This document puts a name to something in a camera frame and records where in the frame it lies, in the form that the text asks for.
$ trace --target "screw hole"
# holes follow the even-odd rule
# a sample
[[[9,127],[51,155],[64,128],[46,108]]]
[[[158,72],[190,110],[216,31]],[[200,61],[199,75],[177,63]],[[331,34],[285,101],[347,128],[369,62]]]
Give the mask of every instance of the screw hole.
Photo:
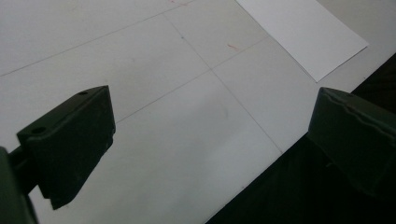
[[[39,128],[35,128],[32,130],[32,133],[43,133],[44,131],[46,131],[47,129],[44,127],[39,127]]]

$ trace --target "white paper sheet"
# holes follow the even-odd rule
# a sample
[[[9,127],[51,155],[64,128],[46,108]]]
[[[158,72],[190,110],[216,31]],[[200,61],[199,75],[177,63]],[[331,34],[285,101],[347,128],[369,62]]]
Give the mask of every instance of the white paper sheet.
[[[316,0],[236,0],[316,81],[368,46]]]

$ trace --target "white surface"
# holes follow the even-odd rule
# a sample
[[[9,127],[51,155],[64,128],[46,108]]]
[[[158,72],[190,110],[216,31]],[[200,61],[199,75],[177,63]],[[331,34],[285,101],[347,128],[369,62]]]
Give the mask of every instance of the white surface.
[[[125,119],[115,136],[72,203],[38,210],[42,223],[203,223],[280,156],[211,72]]]
[[[319,86],[352,91],[396,52],[390,0],[320,0],[370,46],[319,83],[233,0],[187,2],[0,1],[0,145],[98,85],[118,122],[72,203],[31,194],[42,224],[204,223],[305,134]]]
[[[237,1],[316,82],[368,45],[316,0]]]

